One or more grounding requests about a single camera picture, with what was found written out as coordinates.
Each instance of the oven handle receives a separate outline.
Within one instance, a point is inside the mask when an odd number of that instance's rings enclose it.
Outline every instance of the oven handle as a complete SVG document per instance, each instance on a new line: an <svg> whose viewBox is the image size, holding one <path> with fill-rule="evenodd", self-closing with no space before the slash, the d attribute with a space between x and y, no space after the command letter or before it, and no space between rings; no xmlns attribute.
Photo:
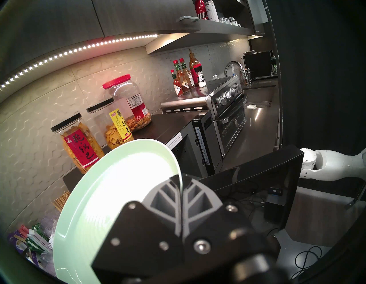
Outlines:
<svg viewBox="0 0 366 284"><path fill-rule="evenodd" d="M217 120L217 123L219 124L225 124L229 122L229 119L232 117L233 114L235 114L241 107L244 107L244 105L247 102L247 96L242 98L238 105L229 113L229 115L223 119Z"/></svg>

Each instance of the chopsticks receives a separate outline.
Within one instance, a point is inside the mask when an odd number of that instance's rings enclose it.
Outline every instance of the chopsticks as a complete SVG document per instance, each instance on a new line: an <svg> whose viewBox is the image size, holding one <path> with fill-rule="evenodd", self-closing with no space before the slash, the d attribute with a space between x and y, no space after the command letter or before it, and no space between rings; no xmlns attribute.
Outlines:
<svg viewBox="0 0 366 284"><path fill-rule="evenodd" d="M64 206L66 204L66 201L67 201L67 199L68 199L69 196L70 196L70 192L65 191L63 193L63 195L61 195L59 198L57 198L56 200L54 200L52 202L53 206L55 206L56 209L61 212L62 209L64 208Z"/></svg>

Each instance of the red label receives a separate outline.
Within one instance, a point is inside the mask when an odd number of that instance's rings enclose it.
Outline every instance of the red label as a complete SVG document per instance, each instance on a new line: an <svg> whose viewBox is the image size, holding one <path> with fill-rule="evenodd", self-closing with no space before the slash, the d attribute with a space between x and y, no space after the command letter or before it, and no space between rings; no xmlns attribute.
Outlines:
<svg viewBox="0 0 366 284"><path fill-rule="evenodd" d="M194 71L194 68L191 69L191 74L192 74L192 77L193 77L193 82L195 84L198 84L198 76L197 76L196 71Z"/></svg>
<svg viewBox="0 0 366 284"><path fill-rule="evenodd" d="M94 165L99 160L80 129L64 137L64 140L84 168Z"/></svg>
<svg viewBox="0 0 366 284"><path fill-rule="evenodd" d="M148 111L142 101L140 94L130 97L129 99L127 99L127 102L130 105L130 108L137 121L139 121L141 118L145 117L146 114L148 114Z"/></svg>

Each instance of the yellow label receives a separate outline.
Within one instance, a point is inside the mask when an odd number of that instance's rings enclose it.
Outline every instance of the yellow label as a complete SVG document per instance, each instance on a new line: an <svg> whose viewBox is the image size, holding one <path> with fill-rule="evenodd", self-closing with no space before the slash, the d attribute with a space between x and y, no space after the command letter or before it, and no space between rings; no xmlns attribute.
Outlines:
<svg viewBox="0 0 366 284"><path fill-rule="evenodd" d="M123 116L119 111L119 109L116 108L114 111L110 112L109 116L111 117L113 124L116 126L123 141L126 141L128 138L130 138L132 133L129 127L127 126L126 121L124 121Z"/></svg>

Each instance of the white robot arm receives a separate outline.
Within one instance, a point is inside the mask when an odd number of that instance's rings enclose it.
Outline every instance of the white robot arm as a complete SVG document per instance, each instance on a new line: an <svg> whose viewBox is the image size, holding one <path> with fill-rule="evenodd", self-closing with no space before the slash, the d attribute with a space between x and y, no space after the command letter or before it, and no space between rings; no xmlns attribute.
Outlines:
<svg viewBox="0 0 366 284"><path fill-rule="evenodd" d="M334 181L344 177L359 177L366 180L366 148L355 156L330 150L300 150L304 152L300 178Z"/></svg>

